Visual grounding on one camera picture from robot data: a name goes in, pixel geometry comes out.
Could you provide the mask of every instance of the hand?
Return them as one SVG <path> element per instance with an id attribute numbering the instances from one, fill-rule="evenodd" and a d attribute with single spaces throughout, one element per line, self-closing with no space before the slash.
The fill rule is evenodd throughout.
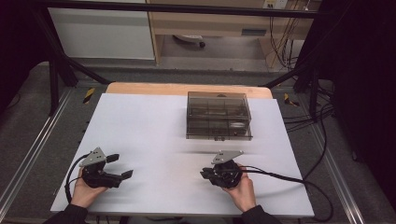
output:
<path id="1" fill-rule="evenodd" d="M 253 181 L 248 178 L 247 173 L 242 173 L 241 180 L 235 188 L 223 190 L 230 194 L 231 198 L 233 199 L 233 203 L 242 212 L 246 212 L 250 208 L 253 208 L 257 205 Z"/>
<path id="2" fill-rule="evenodd" d="M 81 178 L 82 176 L 82 169 L 79 169 L 78 177 L 79 179 L 76 182 L 75 190 L 73 192 L 73 198 L 71 204 L 77 205 L 80 207 L 88 208 L 93 201 L 99 196 L 99 194 L 105 192 L 107 188 L 100 187 L 93 189 L 88 186 L 84 179 Z"/>

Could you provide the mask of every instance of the sleeve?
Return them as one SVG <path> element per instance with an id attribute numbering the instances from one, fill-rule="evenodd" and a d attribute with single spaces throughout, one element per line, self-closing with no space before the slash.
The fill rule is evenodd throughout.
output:
<path id="1" fill-rule="evenodd" d="M 261 205 L 257 205 L 242 214 L 245 224 L 281 224 L 281 222 L 264 212 Z"/>
<path id="2" fill-rule="evenodd" d="M 87 214 L 86 208 L 69 204 L 64 211 L 57 213 L 43 224 L 85 224 Z"/>

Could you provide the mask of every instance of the aluminum rail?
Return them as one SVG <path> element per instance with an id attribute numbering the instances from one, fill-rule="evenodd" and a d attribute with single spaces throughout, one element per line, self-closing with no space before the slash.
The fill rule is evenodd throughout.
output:
<path id="1" fill-rule="evenodd" d="M 248 8 L 248 7 L 211 7 L 211 6 L 115 3 L 115 2 L 68 1 L 68 0 L 33 0 L 32 4 L 34 6 L 39 6 L 39 7 L 57 7 L 57 8 L 74 8 L 74 9 L 196 13 L 196 14 L 218 14 L 218 15 L 304 18 L 304 19 L 319 19 L 319 18 L 327 18 L 331 16 L 331 13 L 318 12 L 318 11 L 299 11 L 299 10 Z"/>
<path id="2" fill-rule="evenodd" d="M 37 138 L 35 139 L 35 142 L 32 144 L 28 153 L 23 159 L 17 172 L 12 177 L 3 195 L 0 197 L 0 223 L 5 218 L 9 207 L 11 206 L 18 192 L 20 191 L 30 170 L 33 168 L 35 161 L 37 160 L 41 152 L 41 149 L 44 147 L 44 145 L 47 142 L 47 139 L 50 137 L 50 134 L 53 128 L 55 127 L 55 124 L 58 122 L 58 119 L 62 115 L 67 105 L 67 102 L 70 98 L 70 95 L 72 94 L 72 91 L 73 89 L 70 88 L 64 92 L 60 100 L 60 106 L 55 111 L 55 114 L 47 119 L 46 123 L 44 124 Z"/>

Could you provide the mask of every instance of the floor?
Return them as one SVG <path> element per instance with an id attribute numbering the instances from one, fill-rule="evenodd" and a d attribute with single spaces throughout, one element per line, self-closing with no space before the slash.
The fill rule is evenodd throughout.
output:
<path id="1" fill-rule="evenodd" d="M 162 63 L 157 65 L 130 61 L 85 63 L 103 77 L 132 82 L 257 86 L 287 72 L 281 66 L 266 66 L 265 57 L 254 38 L 205 37 L 205 42 L 206 47 L 201 49 L 196 44 L 168 36 L 165 38 Z M 32 70 L 15 101 L 0 115 L 2 158 L 6 158 L 0 170 L 0 218 L 5 218 L 3 223 L 41 223 L 51 216 L 50 206 L 54 195 L 89 125 L 100 93 L 106 90 L 106 86 L 82 74 L 78 74 L 78 78 L 80 82 L 76 88 L 63 88 L 67 102 L 61 106 L 62 113 L 56 120 L 48 116 L 50 92 L 48 68 L 45 65 Z M 272 89 L 285 121 L 306 114 L 308 96 L 305 93 L 296 94 L 292 89 L 293 83 L 291 78 Z M 332 90 L 331 82 L 321 80 L 321 84 L 323 88 Z M 83 104 L 88 88 L 92 87 L 95 88 L 94 95 L 88 104 Z M 285 104 L 285 93 L 289 95 L 291 103 Z M 322 106 L 328 100 L 321 95 L 318 103 Z M 49 122 L 55 124 L 47 133 L 41 133 L 43 126 Z M 286 124 L 296 160 L 304 175 L 320 155 L 324 132 L 319 124 L 295 131 L 297 128 L 293 129 L 293 126 Z M 327 117 L 324 126 L 329 151 L 310 180 L 317 183 L 332 200 L 334 214 L 329 223 L 396 223 L 395 212 L 367 166 L 352 160 L 352 152 L 336 116 Z M 37 142 L 38 136 L 43 136 L 44 141 Z M 312 189 L 308 193 L 316 216 L 326 217 L 330 211 L 326 200 Z M 356 205 L 354 211 L 358 214 L 348 210 L 350 205 Z M 319 223 L 312 218 L 282 218 L 282 222 Z"/>

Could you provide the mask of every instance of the white table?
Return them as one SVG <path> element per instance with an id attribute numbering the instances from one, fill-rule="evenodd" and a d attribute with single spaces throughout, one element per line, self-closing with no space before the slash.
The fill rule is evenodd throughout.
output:
<path id="1" fill-rule="evenodd" d="M 118 189 L 109 189 L 89 211 L 134 216 L 239 216 L 229 195 L 203 179 L 219 150 L 243 150 L 234 160 L 267 172 L 301 178 L 276 100 L 248 98 L 251 141 L 186 139 L 187 96 L 104 93 L 74 161 L 100 147 L 120 154 L 105 171 L 120 175 L 134 170 Z M 77 176 L 78 168 L 72 176 Z M 249 174 L 257 203 L 278 217 L 314 215 L 301 184 Z M 64 182 L 51 207 L 64 210 Z"/>

